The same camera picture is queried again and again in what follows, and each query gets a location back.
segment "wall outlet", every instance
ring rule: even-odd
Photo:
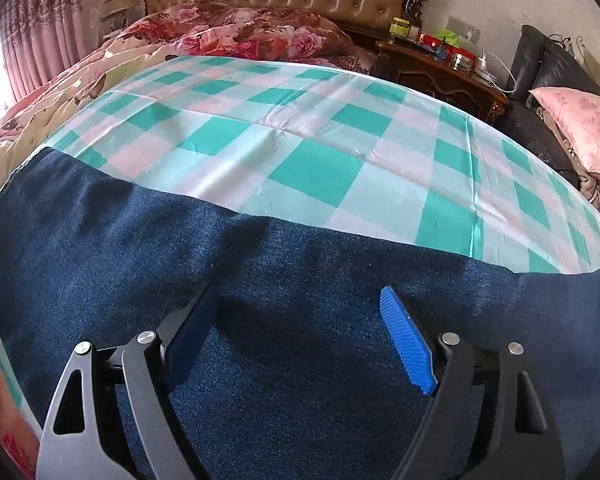
[[[480,39],[479,28],[469,25],[468,23],[465,23],[454,16],[449,17],[446,28],[455,32],[458,36],[467,38],[473,43],[478,43],[478,40]]]

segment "blue rubber fingertip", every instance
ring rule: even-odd
[[[390,286],[380,292],[380,315],[387,327],[411,384],[430,395],[438,385],[433,356],[413,319]]]

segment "silver screw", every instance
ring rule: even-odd
[[[136,337],[136,341],[138,341],[141,345],[148,345],[151,341],[155,339],[155,332],[153,330],[145,330],[138,334]]]
[[[515,341],[509,343],[509,352],[513,355],[522,355],[524,351],[525,348],[520,343],[516,343]]]
[[[454,334],[453,332],[445,332],[442,335],[442,341],[449,346],[455,346],[460,342],[460,336],[458,334]]]
[[[78,343],[74,348],[74,352],[78,355],[85,355],[89,353],[89,350],[91,350],[91,343],[89,343],[88,341],[82,341],[81,343]]]

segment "nightstand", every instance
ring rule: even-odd
[[[493,124],[507,107],[509,100],[497,89],[453,70],[416,46],[378,41],[376,47],[380,54],[372,72],[376,77],[447,102],[487,124]]]

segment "wall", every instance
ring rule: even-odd
[[[510,66],[520,28],[525,23],[546,35],[584,38],[584,45],[600,63],[600,8],[594,0],[427,0],[423,6],[423,28],[436,31],[446,28],[450,15],[480,28],[477,44],[469,50],[493,52]],[[493,58],[489,68],[497,75],[506,71]]]

